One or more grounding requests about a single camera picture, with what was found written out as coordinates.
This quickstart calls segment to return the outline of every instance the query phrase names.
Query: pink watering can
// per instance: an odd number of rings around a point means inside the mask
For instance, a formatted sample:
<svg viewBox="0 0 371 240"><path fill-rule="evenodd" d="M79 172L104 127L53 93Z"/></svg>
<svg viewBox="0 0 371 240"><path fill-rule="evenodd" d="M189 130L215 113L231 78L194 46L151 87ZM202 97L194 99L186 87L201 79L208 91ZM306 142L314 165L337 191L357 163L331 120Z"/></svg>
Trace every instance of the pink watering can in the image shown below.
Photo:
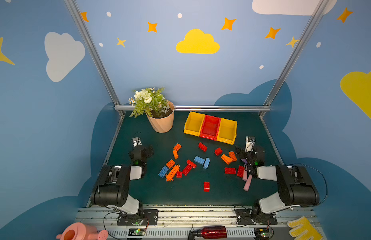
<svg viewBox="0 0 371 240"><path fill-rule="evenodd" d="M94 226L80 222L71 224L64 230L63 234L56 236L56 239L60 240L106 240L107 238L108 232L106 230L97 233Z"/></svg>

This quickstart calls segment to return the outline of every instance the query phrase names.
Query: yellow glove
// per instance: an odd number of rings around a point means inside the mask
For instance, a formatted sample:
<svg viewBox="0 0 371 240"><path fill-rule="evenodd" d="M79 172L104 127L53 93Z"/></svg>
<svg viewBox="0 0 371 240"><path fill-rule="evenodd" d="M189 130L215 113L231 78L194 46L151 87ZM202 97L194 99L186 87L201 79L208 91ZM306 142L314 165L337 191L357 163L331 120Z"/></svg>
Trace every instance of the yellow glove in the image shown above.
<svg viewBox="0 0 371 240"><path fill-rule="evenodd" d="M322 236L316 231L306 217L287 222L292 229L289 234L295 240L322 240Z"/></svg>

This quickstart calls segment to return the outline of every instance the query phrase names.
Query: black mounting plate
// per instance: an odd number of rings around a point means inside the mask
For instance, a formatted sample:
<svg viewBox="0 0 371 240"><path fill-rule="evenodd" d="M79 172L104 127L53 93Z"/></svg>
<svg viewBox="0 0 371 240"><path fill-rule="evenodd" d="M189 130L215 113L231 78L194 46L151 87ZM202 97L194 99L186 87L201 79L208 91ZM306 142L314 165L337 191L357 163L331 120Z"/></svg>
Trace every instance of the black mounting plate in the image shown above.
<svg viewBox="0 0 371 240"><path fill-rule="evenodd" d="M255 219L251 218L250 209L235 209L237 225L260 225L260 224L271 224L276 225L278 221L274 218L274 214L264 214L262 218L258 217Z"/></svg>
<svg viewBox="0 0 371 240"><path fill-rule="evenodd" d="M159 210L157 209L148 209L143 211L143 222L138 226L146 226L147 222L149 221L149 225L157 225L157 217L158 217ZM118 226L133 226L135 225L134 218L131 218L134 215L127 215L123 214L122 212L119 213L119 217L117 218L117 225Z"/></svg>

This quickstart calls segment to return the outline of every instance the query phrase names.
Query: yellow cloud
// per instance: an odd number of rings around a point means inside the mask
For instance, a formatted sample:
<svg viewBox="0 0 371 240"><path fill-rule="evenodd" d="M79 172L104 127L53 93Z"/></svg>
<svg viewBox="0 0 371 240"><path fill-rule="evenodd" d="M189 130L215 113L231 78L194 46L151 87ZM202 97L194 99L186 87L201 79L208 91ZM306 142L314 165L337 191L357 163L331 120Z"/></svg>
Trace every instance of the yellow cloud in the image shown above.
<svg viewBox="0 0 371 240"><path fill-rule="evenodd" d="M212 54L219 49L220 45L213 40L213 36L200 29L192 29L185 35L184 41L176 45L179 53Z"/></svg>
<svg viewBox="0 0 371 240"><path fill-rule="evenodd" d="M340 87L363 112L371 119L371 71L351 72L340 81Z"/></svg>

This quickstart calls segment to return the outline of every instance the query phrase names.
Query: yellow storage bin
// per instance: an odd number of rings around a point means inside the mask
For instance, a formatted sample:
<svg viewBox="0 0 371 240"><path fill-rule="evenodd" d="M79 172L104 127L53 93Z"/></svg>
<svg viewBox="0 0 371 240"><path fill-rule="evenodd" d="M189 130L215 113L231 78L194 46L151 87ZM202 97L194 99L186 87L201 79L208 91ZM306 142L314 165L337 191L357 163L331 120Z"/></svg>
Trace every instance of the yellow storage bin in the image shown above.
<svg viewBox="0 0 371 240"><path fill-rule="evenodd" d="M187 121L184 125L184 133L200 136L205 114L189 112Z"/></svg>
<svg viewBox="0 0 371 240"><path fill-rule="evenodd" d="M233 145L236 139L237 122L222 118L216 141Z"/></svg>

